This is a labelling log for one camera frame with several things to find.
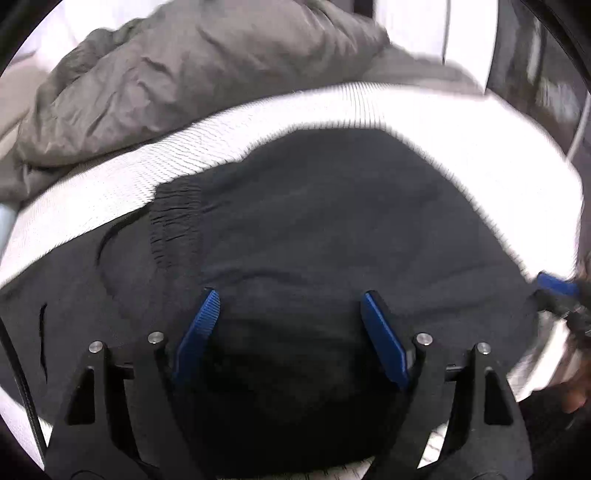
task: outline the black garment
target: black garment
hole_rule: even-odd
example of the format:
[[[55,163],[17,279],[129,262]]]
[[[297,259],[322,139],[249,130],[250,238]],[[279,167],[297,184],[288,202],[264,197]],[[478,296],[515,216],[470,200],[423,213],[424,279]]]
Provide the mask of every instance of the black garment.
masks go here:
[[[177,340],[202,287],[218,289],[222,312],[195,385],[201,410],[181,414],[225,477],[376,453],[396,390],[359,318],[366,290],[459,349],[456,363],[485,340],[510,367],[535,327],[531,287],[462,194],[402,142],[364,129],[295,132],[160,186],[148,209],[31,266],[0,291],[0,312],[51,419],[91,341],[155,328]]]

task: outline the blue gripper pad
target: blue gripper pad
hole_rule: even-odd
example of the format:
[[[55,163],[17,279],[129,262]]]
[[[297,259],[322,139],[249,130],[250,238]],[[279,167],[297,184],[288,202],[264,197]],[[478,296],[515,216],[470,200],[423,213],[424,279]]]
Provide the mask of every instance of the blue gripper pad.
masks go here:
[[[382,311],[378,303],[371,292],[365,293],[361,300],[361,319],[386,376],[405,390],[409,382],[406,351],[388,324],[385,316],[389,312]]]
[[[217,291],[210,290],[177,349],[173,373],[173,381],[177,386],[189,380],[199,368],[207,340],[219,318],[220,307]]]
[[[567,295],[569,297],[579,298],[579,287],[574,282],[560,280],[546,272],[538,273],[536,278],[538,285],[553,293]]]

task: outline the metal screw head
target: metal screw head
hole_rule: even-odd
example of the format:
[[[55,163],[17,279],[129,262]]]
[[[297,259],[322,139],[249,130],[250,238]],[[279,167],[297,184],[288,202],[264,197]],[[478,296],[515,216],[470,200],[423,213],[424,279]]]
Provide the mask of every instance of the metal screw head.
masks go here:
[[[97,340],[96,342],[92,342],[88,346],[88,350],[90,353],[99,353],[103,349],[103,342]]]
[[[152,332],[148,335],[148,341],[153,345],[160,343],[162,340],[164,340],[164,334],[162,332]]]
[[[482,355],[488,355],[492,350],[491,346],[486,342],[480,342],[476,345],[476,350],[478,350]]]
[[[417,335],[417,342],[423,346],[429,346],[433,343],[433,337],[428,333],[419,333]]]

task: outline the blue clip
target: blue clip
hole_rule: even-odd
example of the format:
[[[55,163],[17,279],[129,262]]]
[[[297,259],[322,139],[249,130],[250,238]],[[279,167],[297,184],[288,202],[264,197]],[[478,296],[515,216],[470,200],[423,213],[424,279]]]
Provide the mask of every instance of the blue clip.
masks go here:
[[[567,297],[579,298],[579,287],[576,283],[560,280],[546,272],[538,273],[536,282],[544,290],[554,294],[566,295]]]

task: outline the gray puffer jacket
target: gray puffer jacket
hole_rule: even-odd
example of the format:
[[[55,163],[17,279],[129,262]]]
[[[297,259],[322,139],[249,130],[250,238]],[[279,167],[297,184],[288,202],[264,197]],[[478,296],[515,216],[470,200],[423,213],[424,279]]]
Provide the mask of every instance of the gray puffer jacket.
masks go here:
[[[0,160],[0,202],[29,200],[78,163],[217,111],[352,80],[477,91],[325,0],[175,0],[92,32],[51,72]]]

